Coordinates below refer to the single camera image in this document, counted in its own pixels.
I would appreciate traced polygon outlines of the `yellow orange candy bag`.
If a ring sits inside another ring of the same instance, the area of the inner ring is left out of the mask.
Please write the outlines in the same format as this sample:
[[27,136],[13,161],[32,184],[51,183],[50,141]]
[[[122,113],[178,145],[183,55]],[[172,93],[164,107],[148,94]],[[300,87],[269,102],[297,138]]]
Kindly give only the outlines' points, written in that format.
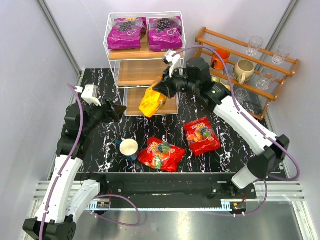
[[167,96],[153,89],[162,78],[159,76],[150,87],[145,90],[144,96],[140,102],[139,110],[144,116],[151,118],[155,115],[167,101]]

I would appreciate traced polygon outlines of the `purple grape candy bag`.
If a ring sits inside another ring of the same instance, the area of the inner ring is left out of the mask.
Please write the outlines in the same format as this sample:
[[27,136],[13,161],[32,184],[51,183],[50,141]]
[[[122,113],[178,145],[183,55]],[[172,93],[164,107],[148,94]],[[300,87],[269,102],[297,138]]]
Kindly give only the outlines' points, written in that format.
[[107,36],[107,47],[109,50],[140,49],[146,33],[146,17],[117,18]]

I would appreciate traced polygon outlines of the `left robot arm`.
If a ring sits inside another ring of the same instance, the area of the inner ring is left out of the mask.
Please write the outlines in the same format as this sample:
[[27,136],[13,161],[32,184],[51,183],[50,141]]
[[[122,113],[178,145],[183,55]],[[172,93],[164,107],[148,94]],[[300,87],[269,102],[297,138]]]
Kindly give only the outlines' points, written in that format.
[[72,185],[90,146],[89,135],[102,123],[118,123],[126,106],[98,97],[99,87],[72,86],[76,102],[67,107],[64,125],[57,143],[54,170],[42,203],[33,218],[27,218],[23,231],[33,240],[72,240],[77,222],[85,210],[96,217],[108,209],[91,207],[96,198],[117,198],[104,174],[90,172],[80,189],[70,197]]

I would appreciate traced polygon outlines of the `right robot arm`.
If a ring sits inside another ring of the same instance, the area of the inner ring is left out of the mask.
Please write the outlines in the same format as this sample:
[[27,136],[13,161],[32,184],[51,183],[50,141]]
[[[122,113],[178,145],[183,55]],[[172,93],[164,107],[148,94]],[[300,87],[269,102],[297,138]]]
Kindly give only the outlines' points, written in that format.
[[230,180],[234,190],[242,190],[258,180],[264,180],[284,160],[290,140],[265,129],[233,97],[223,84],[214,82],[210,66],[201,57],[178,67],[180,56],[165,56],[167,69],[162,74],[160,92],[167,97],[176,93],[191,93],[209,111],[227,122],[250,146],[255,158]]

